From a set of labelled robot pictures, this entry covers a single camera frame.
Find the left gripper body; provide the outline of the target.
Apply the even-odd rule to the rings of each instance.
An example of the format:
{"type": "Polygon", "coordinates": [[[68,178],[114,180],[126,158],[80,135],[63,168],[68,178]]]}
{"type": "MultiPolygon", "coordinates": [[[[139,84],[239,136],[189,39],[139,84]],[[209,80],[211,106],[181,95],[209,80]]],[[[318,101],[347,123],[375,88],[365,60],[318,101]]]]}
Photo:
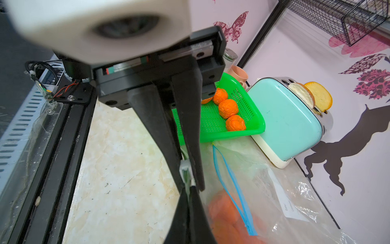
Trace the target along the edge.
{"type": "Polygon", "coordinates": [[[150,84],[156,85],[162,100],[173,107],[172,77],[198,68],[202,77],[202,99],[207,99],[215,94],[215,83],[222,77],[225,48],[221,27],[212,26],[161,51],[127,61],[92,65],[91,80],[99,101],[110,107],[129,109],[127,91],[150,84]]]}

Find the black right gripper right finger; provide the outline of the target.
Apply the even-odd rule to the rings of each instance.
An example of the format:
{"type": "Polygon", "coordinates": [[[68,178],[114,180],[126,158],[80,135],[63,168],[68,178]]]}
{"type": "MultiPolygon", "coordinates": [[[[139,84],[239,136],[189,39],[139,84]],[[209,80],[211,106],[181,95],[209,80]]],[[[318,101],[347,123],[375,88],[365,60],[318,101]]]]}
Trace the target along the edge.
{"type": "Polygon", "coordinates": [[[190,243],[217,243],[209,226],[199,192],[195,186],[190,187],[190,243]]]}

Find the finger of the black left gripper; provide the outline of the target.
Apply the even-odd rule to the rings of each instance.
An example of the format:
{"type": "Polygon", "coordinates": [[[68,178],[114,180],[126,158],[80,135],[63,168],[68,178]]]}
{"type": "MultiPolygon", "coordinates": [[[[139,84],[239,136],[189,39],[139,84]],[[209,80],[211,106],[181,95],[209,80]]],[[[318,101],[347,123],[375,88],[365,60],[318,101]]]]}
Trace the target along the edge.
{"type": "Polygon", "coordinates": [[[180,192],[184,188],[179,173],[182,157],[170,107],[163,103],[157,87],[153,84],[129,90],[127,98],[130,106],[163,154],[174,183],[180,192]]]}
{"type": "Polygon", "coordinates": [[[200,151],[202,74],[195,59],[179,59],[179,72],[172,77],[173,94],[183,138],[196,186],[205,190],[200,151]]]}

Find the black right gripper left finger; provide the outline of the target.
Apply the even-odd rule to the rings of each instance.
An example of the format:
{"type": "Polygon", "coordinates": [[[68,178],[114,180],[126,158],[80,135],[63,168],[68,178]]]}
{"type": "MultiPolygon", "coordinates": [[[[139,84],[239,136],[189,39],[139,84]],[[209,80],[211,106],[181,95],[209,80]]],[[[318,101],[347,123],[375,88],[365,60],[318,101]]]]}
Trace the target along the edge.
{"type": "Polygon", "coordinates": [[[187,244],[190,236],[189,206],[185,188],[182,189],[164,244],[187,244]]]}

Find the orange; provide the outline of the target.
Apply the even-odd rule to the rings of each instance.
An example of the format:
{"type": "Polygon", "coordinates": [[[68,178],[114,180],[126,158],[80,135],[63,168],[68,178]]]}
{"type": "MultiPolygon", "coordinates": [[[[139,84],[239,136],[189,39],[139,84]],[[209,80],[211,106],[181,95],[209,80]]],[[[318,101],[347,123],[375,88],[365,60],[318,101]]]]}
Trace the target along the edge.
{"type": "Polygon", "coordinates": [[[239,112],[238,105],[236,101],[232,99],[227,99],[223,102],[221,102],[218,106],[219,115],[227,120],[233,115],[237,115],[239,112]]]}
{"type": "Polygon", "coordinates": [[[219,105],[221,102],[227,100],[228,98],[229,95],[225,89],[217,88],[212,100],[215,105],[219,105]]]}
{"type": "Polygon", "coordinates": [[[209,102],[212,101],[212,100],[213,100],[213,97],[204,99],[204,100],[201,101],[201,104],[202,104],[202,105],[207,104],[207,103],[209,103],[209,102]]]}
{"type": "Polygon", "coordinates": [[[245,120],[239,115],[233,115],[228,118],[225,122],[226,129],[228,131],[245,131],[246,124],[245,120]]]}

